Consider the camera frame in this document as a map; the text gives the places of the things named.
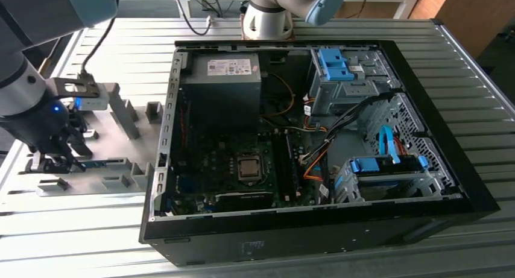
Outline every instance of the orange cable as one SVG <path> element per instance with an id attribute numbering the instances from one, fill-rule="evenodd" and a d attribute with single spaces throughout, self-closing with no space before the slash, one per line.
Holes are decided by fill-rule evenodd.
<path id="1" fill-rule="evenodd" d="M 276 73 L 268 73 L 268 74 L 275 76 L 275 78 L 279 79 L 279 81 L 284 84 L 284 86 L 287 86 L 288 91 L 289 91 L 289 95 L 291 95 L 291 101 L 289 101 L 288 108 L 285 108 L 281 112 L 276 112 L 276 113 L 271 113 L 271 114 L 263 114 L 261 117 L 273 117 L 273 116 L 283 115 L 284 113 L 287 113 L 291 110 L 291 108 L 293 107 L 293 104 L 295 104 L 295 94 L 293 94 L 293 90 L 291 90 L 289 84 L 284 81 L 284 79 L 281 79 L 281 77 Z"/>

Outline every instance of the black cable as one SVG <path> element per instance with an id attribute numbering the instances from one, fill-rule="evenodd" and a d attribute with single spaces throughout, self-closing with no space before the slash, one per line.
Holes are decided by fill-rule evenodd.
<path id="1" fill-rule="evenodd" d="M 207 5 L 209 6 L 209 8 L 215 11 L 215 13 L 216 13 L 216 16 L 217 17 L 221 17 L 221 12 L 219 12 L 216 9 L 215 9 L 215 7 L 212 6 L 212 4 L 207 1 L 207 0 L 203 0 L 205 3 L 207 3 Z"/>
<path id="2" fill-rule="evenodd" d="M 344 114 L 340 115 L 340 117 L 332 123 L 331 127 L 327 129 L 325 138 L 331 136 L 335 131 L 345 127 L 357 119 L 359 113 L 367 108 L 368 105 L 371 105 L 377 101 L 391 99 L 393 95 L 395 93 L 392 92 L 381 93 L 377 96 L 368 97 L 365 100 L 357 103 L 349 110 L 347 110 Z"/>
<path id="3" fill-rule="evenodd" d="M 201 1 L 197 0 L 196 2 L 199 3 L 199 5 L 201 5 L 201 8 L 203 8 L 201 10 L 203 10 L 203 11 L 212 11 L 212 9 L 208 8 L 208 7 L 204 5 L 204 3 L 203 3 Z"/>
<path id="4" fill-rule="evenodd" d="M 199 35 L 199 36 L 207 35 L 207 33 L 208 33 L 209 29 L 211 29 L 211 23 L 212 23 L 212 22 L 211 22 L 211 16 L 208 17 L 208 22 L 209 22 L 209 23 L 208 23 L 208 27 L 205 28 L 205 31 L 204 31 L 203 33 L 199 33 L 199 32 L 193 29 L 193 27 L 192 27 L 192 25 L 191 25 L 191 23 L 189 23 L 189 21 L 188 21 L 188 17 L 187 17 L 185 14 L 184 14 L 184 9 L 183 9 L 183 5 L 181 5 L 181 3 L 180 3 L 180 0 L 175 0 L 175 1 L 177 2 L 180 14 L 183 15 L 184 22 L 185 22 L 185 24 L 188 25 L 191 31 L 192 31 L 196 35 Z"/>
<path id="5" fill-rule="evenodd" d="M 363 0 L 361 9 L 360 9 L 360 12 L 357 14 L 357 18 L 360 18 L 360 16 L 361 16 L 365 4 L 367 4 L 367 0 Z"/>
<path id="6" fill-rule="evenodd" d="M 363 0 L 360 11 L 357 13 L 349 15 L 348 17 L 345 17 L 345 19 L 349 19 L 351 17 L 355 17 L 355 16 L 357 16 L 356 18 L 359 18 L 361 16 L 365 4 L 367 4 L 367 0 Z"/>
<path id="7" fill-rule="evenodd" d="M 393 97 L 395 93 L 381 93 L 377 96 L 368 97 L 365 100 L 363 100 L 360 103 L 357 103 L 355 106 L 351 107 L 349 110 L 345 111 L 344 114 L 340 115 L 340 117 L 336 119 L 336 121 L 332 123 L 331 127 L 327 129 L 325 135 L 323 137 L 323 142 L 319 144 L 319 146 L 305 155 L 303 160 L 307 160 L 309 157 L 312 157 L 317 152 L 325 149 L 332 143 L 332 140 L 336 138 L 336 132 L 343 129 L 347 125 L 349 125 L 360 116 L 361 111 L 371 105 L 372 103 L 388 100 Z"/>
<path id="8" fill-rule="evenodd" d="M 227 10 L 224 11 L 224 14 L 227 14 L 227 12 L 231 9 L 233 3 L 235 3 L 235 1 L 231 1 L 231 3 L 228 4 L 228 7 L 227 7 Z"/>
<path id="9" fill-rule="evenodd" d="M 120 5 L 120 0 L 116 0 L 116 7 Z M 87 64 L 89 62 L 89 59 L 93 57 L 96 51 L 99 50 L 101 44 L 104 43 L 104 40 L 107 38 L 107 35 L 109 34 L 111 32 L 111 29 L 112 29 L 112 25 L 115 24 L 115 20 L 116 20 L 116 16 L 111 19 L 109 21 L 109 24 L 107 26 L 107 29 L 105 29 L 105 32 L 103 34 L 103 36 L 100 37 L 100 40 L 99 42 L 96 43 L 95 47 L 93 47 L 93 50 L 91 51 L 91 53 L 88 54 L 87 58 L 84 59 L 84 62 L 83 62 L 83 66 L 80 68 L 80 73 L 83 74 L 87 74 L 88 71 L 87 71 Z"/>
<path id="10" fill-rule="evenodd" d="M 220 15 L 221 15 L 221 17 L 224 17 L 224 12 L 221 11 L 220 1 L 219 0 L 215 0 L 215 1 L 217 4 L 217 9 L 220 10 Z"/>

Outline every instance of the aluminum profile table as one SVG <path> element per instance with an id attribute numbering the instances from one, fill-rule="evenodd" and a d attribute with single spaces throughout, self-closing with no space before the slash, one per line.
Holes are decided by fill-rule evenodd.
<path id="1" fill-rule="evenodd" d="M 193 21 L 201 28 L 204 20 Z M 73 35 L 53 76 L 71 77 L 105 24 Z M 415 245 L 177 269 L 137 242 L 140 194 L 39 197 L 13 184 L 21 143 L 0 169 L 0 273 L 36 277 L 513 277 L 513 106 L 444 26 L 429 21 L 296 23 L 297 39 L 395 40 L 501 210 Z M 179 19 L 119 19 L 88 70 L 117 82 L 135 106 L 163 101 L 173 41 L 240 38 L 239 20 L 217 21 L 197 37 Z M 18 191 L 6 196 L 6 191 Z"/>

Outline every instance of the power cable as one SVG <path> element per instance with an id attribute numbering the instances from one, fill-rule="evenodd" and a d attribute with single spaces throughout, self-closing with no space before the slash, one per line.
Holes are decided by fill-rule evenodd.
<path id="1" fill-rule="evenodd" d="M 191 23 L 189 23 L 189 21 L 188 21 L 188 17 L 185 16 L 185 13 L 184 13 L 184 9 L 183 9 L 183 5 L 181 5 L 181 3 L 180 3 L 180 0 L 175 0 L 175 1 L 176 1 L 176 3 L 177 3 L 177 6 L 179 6 L 180 14 L 183 15 L 184 22 L 185 22 L 185 24 L 188 25 L 191 31 L 195 33 L 195 35 L 199 35 L 199 36 L 207 35 L 207 33 L 208 33 L 209 29 L 211 29 L 211 24 L 212 24 L 211 16 L 208 16 L 208 27 L 205 28 L 205 31 L 204 31 L 203 33 L 199 33 L 199 32 L 193 29 L 193 27 L 192 27 L 192 25 L 191 25 Z"/>
<path id="2" fill-rule="evenodd" d="M 120 6 L 120 0 L 116 0 L 116 7 L 117 6 Z M 101 44 L 104 43 L 104 40 L 105 40 L 107 36 L 109 35 L 111 29 L 112 29 L 112 25 L 115 24 L 115 20 L 116 20 L 116 16 L 111 19 L 109 24 L 108 24 L 107 29 L 105 29 L 105 32 L 104 32 L 103 36 L 100 37 L 100 40 L 99 40 L 99 42 L 96 43 L 96 45 L 93 47 L 93 50 L 89 52 L 87 58 L 84 59 L 83 66 L 80 68 L 80 73 L 81 74 L 87 74 L 88 73 L 88 71 L 87 71 L 87 64 L 89 62 L 89 59 L 93 57 L 96 51 L 99 50 Z"/>

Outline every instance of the metal bracket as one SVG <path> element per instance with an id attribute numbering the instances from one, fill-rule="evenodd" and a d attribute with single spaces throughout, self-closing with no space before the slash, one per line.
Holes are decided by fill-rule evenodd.
<path id="1" fill-rule="evenodd" d="M 47 85 L 53 89 L 57 99 L 69 97 L 97 98 L 100 90 L 92 77 L 89 79 L 51 78 Z M 75 86 L 76 91 L 68 91 L 67 86 Z"/>

